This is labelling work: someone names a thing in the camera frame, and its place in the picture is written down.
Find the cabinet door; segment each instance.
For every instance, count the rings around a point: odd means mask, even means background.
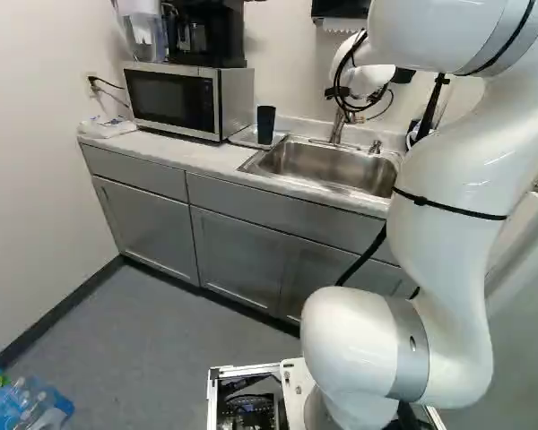
[[[191,207],[202,286],[275,312],[287,235]]]
[[[92,180],[122,254],[199,285],[186,204],[99,177]]]
[[[319,288],[333,286],[359,256],[304,240],[291,243],[291,246],[279,315],[298,322],[305,300]],[[366,262],[347,280],[345,287],[364,289],[381,296],[400,296],[413,290],[402,269],[376,260]]]

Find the gray countertop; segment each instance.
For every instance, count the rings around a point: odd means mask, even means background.
[[[240,172],[238,171],[239,166],[256,154],[257,150],[228,143],[213,146],[142,131],[122,134],[110,139],[93,139],[79,135],[78,141],[108,151],[174,168],[181,168],[187,172],[381,219],[386,218],[388,211],[388,202],[365,200],[358,193],[355,195],[340,195],[333,192],[314,190],[303,185],[285,185],[271,178]]]

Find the power cord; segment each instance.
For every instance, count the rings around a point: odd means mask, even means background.
[[[356,66],[355,61],[354,61],[354,53],[357,51],[357,49],[360,48],[363,42],[367,39],[367,36],[368,36],[368,33],[364,29],[362,29],[360,31],[360,35],[355,39],[354,43],[352,44],[351,49],[349,49],[349,51],[344,55],[343,59],[341,60],[341,63],[339,63],[339,66],[337,67],[337,70],[335,71],[334,79],[333,79],[333,88],[330,89],[332,91],[332,94],[329,92],[330,90],[327,90],[325,92],[325,95],[329,99],[333,98],[334,101],[337,103],[337,105],[339,105],[339,108],[343,110],[347,119],[349,119],[351,114],[363,112],[375,106],[383,98],[386,91],[388,90],[388,84],[386,84],[382,88],[380,88],[378,91],[368,96],[367,97],[368,104],[365,106],[355,106],[352,103],[349,103],[347,101],[347,98],[349,97],[352,97],[353,99],[355,98],[351,95],[351,90],[348,87],[343,87],[341,85],[341,75],[343,74],[344,67],[347,65],[349,60],[352,61],[353,66]]]
[[[104,94],[110,96],[113,100],[115,100],[117,103],[119,103],[123,107],[129,109],[129,105],[127,103],[125,103],[123,100],[119,99],[118,97],[114,96],[111,92],[107,92],[106,90],[103,90],[102,88],[100,88],[97,85],[94,85],[92,87],[92,89],[93,89],[94,92],[103,92]]]
[[[375,119],[375,118],[378,118],[382,115],[385,114],[385,112],[391,107],[393,106],[393,102],[395,101],[395,94],[393,93],[393,91],[389,88],[388,90],[386,90],[386,92],[388,92],[391,96],[391,99],[390,101],[388,102],[388,105],[386,105],[386,107],[381,110],[379,113],[377,113],[376,115],[373,115],[373,116],[370,116],[367,118],[367,121],[370,121],[371,119]]]
[[[345,271],[345,273],[343,273],[343,275],[341,275],[341,278],[339,278],[335,282],[336,287],[342,287],[344,285],[344,283],[347,280],[349,280],[349,278],[352,275],[354,275],[355,272],[358,269],[360,269],[360,267],[365,262],[370,260],[370,257],[372,257],[374,255],[374,253],[378,250],[378,248],[380,248],[380,246],[383,244],[383,242],[385,242],[385,239],[386,239],[386,223],[383,225],[381,230],[378,232],[377,237],[375,237],[375,240],[373,240],[373,243],[370,244],[369,248],[367,248],[367,251],[365,251],[365,253],[361,257],[359,257],[359,259],[356,262],[354,262],[351,265],[351,267],[349,269],[347,269]]]
[[[114,88],[117,88],[118,90],[125,90],[124,87],[120,87],[119,85],[116,85],[115,83],[111,83],[111,82],[108,82],[106,81],[105,79],[101,79],[100,77],[98,76],[88,76],[88,81],[90,81],[90,85],[93,87],[98,87],[98,85],[96,84],[96,81],[100,81],[100,82],[104,82],[106,83],[107,85],[109,85],[110,87],[114,87]]]
[[[108,82],[106,81],[105,79],[101,79],[100,77],[98,76],[88,76],[88,81],[90,82],[90,87],[91,87],[91,90],[94,92],[94,94],[97,94],[99,92],[103,92],[104,94],[110,96],[113,100],[115,100],[117,103],[119,103],[120,105],[126,107],[129,109],[129,105],[127,103],[125,103],[122,99],[114,96],[112,93],[110,92],[107,92],[106,90],[104,90],[103,88],[101,88],[100,86],[98,86],[98,84],[96,83],[96,81],[100,81],[100,82],[104,82],[106,83],[107,85],[109,85],[110,87],[114,87],[114,88],[117,88],[118,90],[125,90],[124,87],[120,87],[119,85],[116,85],[115,83],[111,83],[111,82]]]

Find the black cup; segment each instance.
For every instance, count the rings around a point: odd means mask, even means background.
[[[275,106],[257,107],[257,142],[261,145],[270,145],[273,142],[276,112]]]

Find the sink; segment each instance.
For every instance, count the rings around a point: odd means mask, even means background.
[[[256,154],[239,170],[320,190],[390,199],[400,163],[400,154],[392,151],[369,154],[367,148],[288,140]]]

